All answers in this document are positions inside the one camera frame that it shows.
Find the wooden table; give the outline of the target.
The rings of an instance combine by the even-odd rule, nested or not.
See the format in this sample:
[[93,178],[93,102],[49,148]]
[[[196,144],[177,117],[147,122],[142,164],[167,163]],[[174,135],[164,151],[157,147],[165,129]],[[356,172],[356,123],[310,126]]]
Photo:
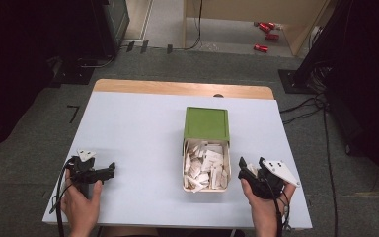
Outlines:
[[273,100],[270,87],[143,80],[99,79],[94,92],[140,93]]

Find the dark cabinet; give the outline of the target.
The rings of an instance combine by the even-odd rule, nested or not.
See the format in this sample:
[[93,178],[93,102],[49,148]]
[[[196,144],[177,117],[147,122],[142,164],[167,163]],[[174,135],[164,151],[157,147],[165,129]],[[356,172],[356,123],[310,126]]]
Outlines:
[[91,0],[102,56],[116,56],[130,19],[125,0]]

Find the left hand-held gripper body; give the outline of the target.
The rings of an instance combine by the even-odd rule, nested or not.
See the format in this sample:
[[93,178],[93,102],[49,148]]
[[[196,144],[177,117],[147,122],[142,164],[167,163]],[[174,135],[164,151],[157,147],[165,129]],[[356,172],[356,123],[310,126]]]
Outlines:
[[83,149],[68,161],[70,181],[85,198],[89,196],[90,185],[95,183],[94,163],[95,152]]

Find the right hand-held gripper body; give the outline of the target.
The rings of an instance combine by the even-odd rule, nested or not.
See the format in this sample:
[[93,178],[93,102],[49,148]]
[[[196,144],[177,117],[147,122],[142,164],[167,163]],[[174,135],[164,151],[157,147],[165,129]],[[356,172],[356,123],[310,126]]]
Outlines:
[[282,192],[285,183],[295,187],[300,186],[298,179],[292,174],[288,166],[283,161],[265,160],[267,171],[258,169],[258,176],[253,175],[249,181],[255,196],[263,199],[273,199]]

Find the person's right hand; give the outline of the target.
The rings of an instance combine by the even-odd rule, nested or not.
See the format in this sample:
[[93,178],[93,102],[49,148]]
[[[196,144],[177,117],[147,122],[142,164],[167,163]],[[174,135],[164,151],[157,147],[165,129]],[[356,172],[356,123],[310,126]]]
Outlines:
[[242,189],[251,207],[256,237],[277,237],[277,215],[274,202],[255,196],[247,180],[241,180]]

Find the beige wooden partition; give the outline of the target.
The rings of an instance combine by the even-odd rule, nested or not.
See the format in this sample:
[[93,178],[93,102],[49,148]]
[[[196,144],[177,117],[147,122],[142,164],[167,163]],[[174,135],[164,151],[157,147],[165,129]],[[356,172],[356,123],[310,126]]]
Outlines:
[[183,44],[187,18],[282,24],[293,55],[298,55],[315,26],[324,25],[335,9],[335,0],[183,0]]

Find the black stand base plate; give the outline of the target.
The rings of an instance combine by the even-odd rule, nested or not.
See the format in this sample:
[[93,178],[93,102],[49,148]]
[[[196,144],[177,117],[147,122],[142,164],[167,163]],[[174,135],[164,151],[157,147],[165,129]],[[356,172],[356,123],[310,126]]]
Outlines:
[[314,91],[306,82],[301,82],[295,77],[295,70],[279,69],[278,75],[286,94],[305,94],[312,95]]

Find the white table board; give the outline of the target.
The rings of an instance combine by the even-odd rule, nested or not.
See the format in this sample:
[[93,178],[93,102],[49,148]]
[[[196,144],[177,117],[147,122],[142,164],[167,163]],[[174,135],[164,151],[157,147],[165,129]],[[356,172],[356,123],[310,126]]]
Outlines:
[[[228,112],[231,178],[224,192],[183,188],[188,107]],[[101,195],[101,225],[250,228],[239,160],[281,160],[297,170],[274,100],[95,92],[70,151],[80,149],[95,152],[97,168],[115,165]]]

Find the person's left hand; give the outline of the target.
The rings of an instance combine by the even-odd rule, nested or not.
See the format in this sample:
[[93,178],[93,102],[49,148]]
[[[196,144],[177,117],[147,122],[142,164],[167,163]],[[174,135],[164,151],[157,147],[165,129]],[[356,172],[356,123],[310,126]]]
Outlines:
[[69,237],[89,237],[99,218],[103,184],[101,181],[94,184],[91,199],[72,185],[69,170],[65,173],[65,184],[69,188],[61,199],[61,210],[69,223]]

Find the black floor stand base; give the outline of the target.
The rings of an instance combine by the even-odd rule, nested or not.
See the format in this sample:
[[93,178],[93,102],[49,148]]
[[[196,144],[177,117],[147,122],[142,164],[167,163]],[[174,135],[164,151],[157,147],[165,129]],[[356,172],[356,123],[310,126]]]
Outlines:
[[82,65],[75,57],[55,57],[49,63],[53,70],[49,84],[52,88],[59,88],[62,84],[88,85],[94,72],[93,67]]

